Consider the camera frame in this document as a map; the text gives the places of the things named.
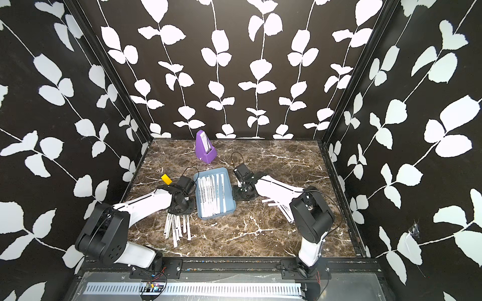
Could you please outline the black corner frame post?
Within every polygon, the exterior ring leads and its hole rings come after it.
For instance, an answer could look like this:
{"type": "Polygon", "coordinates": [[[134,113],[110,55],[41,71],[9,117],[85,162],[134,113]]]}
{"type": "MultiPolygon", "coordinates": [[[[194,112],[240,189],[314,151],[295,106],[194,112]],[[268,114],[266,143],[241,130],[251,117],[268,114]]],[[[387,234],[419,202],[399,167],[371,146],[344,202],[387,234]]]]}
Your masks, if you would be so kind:
{"type": "Polygon", "coordinates": [[[347,88],[343,92],[340,97],[340,101],[338,102],[337,106],[335,107],[335,112],[330,120],[328,128],[325,130],[323,137],[318,141],[319,146],[324,146],[328,143],[330,137],[334,133],[336,129],[336,125],[338,124],[339,120],[343,115],[343,111],[345,110],[351,95],[354,93],[366,67],[369,64],[369,61],[379,43],[381,37],[384,34],[384,31],[387,25],[390,22],[394,11],[397,8],[399,1],[391,0],[386,1],[382,6],[382,10],[380,16],[378,17],[372,35],[370,36],[369,40],[367,41],[366,45],[363,48],[363,51],[358,59],[354,71],[351,75],[351,79],[347,85],[347,88]]]}

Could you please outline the yellow block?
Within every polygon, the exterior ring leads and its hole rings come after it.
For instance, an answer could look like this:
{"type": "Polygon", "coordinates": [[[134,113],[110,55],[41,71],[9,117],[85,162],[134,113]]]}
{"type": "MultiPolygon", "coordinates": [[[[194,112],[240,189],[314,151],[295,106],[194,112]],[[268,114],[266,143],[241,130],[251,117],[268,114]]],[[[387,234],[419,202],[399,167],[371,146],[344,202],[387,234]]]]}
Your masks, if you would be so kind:
{"type": "Polygon", "coordinates": [[[164,184],[166,185],[171,185],[173,183],[172,179],[167,175],[167,174],[163,174],[161,176],[161,180],[163,181],[164,184]]]}

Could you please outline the small green circuit board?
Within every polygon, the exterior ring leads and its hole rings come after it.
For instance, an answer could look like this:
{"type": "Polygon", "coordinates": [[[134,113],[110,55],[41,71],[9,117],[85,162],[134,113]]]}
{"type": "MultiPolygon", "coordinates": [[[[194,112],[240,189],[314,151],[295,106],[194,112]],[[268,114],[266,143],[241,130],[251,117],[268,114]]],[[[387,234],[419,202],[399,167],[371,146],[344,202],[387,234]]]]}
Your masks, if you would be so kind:
{"type": "Polygon", "coordinates": [[[165,283],[161,282],[147,282],[145,283],[144,287],[141,290],[141,293],[147,294],[147,295],[156,295],[156,294],[161,294],[163,293],[164,289],[166,287],[165,283]]]}

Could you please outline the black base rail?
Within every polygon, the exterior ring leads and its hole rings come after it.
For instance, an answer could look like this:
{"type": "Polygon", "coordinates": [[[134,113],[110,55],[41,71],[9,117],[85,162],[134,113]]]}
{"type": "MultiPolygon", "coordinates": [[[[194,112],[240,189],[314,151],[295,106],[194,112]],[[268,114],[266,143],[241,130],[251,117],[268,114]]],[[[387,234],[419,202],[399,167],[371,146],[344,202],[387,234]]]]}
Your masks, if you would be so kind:
{"type": "Polygon", "coordinates": [[[148,268],[153,274],[164,273],[179,279],[187,272],[274,272],[284,280],[327,280],[337,273],[372,273],[382,277],[380,265],[368,258],[320,258],[313,267],[307,267],[296,257],[164,257],[148,268]]]}

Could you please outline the purple metronome-like object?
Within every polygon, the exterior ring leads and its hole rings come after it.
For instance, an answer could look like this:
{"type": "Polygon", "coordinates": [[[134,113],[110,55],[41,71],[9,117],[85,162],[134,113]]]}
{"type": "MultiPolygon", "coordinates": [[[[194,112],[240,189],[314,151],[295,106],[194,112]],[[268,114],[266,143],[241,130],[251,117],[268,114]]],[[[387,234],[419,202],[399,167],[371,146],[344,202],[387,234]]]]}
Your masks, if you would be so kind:
{"type": "Polygon", "coordinates": [[[206,164],[211,164],[217,157],[217,150],[204,130],[197,132],[195,154],[199,160],[206,164]]]}

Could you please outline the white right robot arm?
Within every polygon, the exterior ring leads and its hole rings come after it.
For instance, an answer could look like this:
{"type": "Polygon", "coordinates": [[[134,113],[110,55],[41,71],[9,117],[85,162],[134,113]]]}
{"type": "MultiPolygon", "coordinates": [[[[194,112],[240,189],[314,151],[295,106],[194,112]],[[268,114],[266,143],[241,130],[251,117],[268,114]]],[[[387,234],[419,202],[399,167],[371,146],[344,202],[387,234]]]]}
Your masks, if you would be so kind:
{"type": "Polygon", "coordinates": [[[245,164],[235,167],[233,173],[239,182],[233,187],[235,200],[265,197],[269,204],[280,208],[302,237],[297,256],[298,268],[306,271],[315,268],[320,261],[325,238],[335,223],[335,215],[325,200],[325,194],[314,186],[298,188],[266,173],[254,173],[245,164]]]}

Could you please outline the black left corner post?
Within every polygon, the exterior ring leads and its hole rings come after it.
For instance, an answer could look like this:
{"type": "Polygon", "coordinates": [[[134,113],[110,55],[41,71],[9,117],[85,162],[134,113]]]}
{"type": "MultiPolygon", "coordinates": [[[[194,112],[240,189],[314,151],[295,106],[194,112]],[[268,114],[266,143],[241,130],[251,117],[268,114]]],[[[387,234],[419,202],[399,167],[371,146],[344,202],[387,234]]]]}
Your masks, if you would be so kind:
{"type": "Polygon", "coordinates": [[[101,41],[99,40],[98,36],[95,34],[92,26],[88,18],[85,16],[82,7],[78,1],[66,0],[65,4],[67,5],[70,12],[73,14],[75,21],[79,25],[80,29],[82,30],[83,34],[86,36],[86,40],[92,49],[94,55],[99,60],[99,63],[104,68],[109,80],[114,84],[117,91],[120,93],[120,97],[124,102],[124,105],[129,110],[129,112],[133,115],[134,120],[138,123],[141,133],[143,137],[148,141],[152,142],[153,138],[148,132],[148,128],[139,113],[139,110],[135,106],[135,104],[130,99],[126,86],[124,82],[120,78],[117,70],[115,69],[114,65],[112,64],[109,55],[105,51],[104,47],[102,46],[101,41]]]}

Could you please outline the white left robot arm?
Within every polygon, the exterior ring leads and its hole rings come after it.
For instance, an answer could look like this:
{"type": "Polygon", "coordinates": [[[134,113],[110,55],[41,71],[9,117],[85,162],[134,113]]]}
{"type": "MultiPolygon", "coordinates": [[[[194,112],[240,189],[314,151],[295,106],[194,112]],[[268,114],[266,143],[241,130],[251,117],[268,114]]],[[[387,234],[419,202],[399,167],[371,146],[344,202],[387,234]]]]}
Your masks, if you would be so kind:
{"type": "Polygon", "coordinates": [[[162,185],[139,198],[95,207],[75,242],[75,249],[105,266],[116,263],[158,273],[163,254],[128,240],[129,228],[159,211],[180,216],[194,209],[192,178],[181,176],[176,183],[162,185]]]}

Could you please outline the blue plastic storage box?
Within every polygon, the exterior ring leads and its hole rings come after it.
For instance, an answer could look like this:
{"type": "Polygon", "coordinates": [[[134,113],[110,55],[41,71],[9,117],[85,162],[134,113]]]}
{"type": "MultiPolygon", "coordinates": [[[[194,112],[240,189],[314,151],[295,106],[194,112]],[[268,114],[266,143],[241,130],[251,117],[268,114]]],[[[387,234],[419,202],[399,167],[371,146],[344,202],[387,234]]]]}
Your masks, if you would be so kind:
{"type": "Polygon", "coordinates": [[[202,220],[234,213],[236,201],[226,168],[202,171],[194,175],[198,217],[202,220]]]}

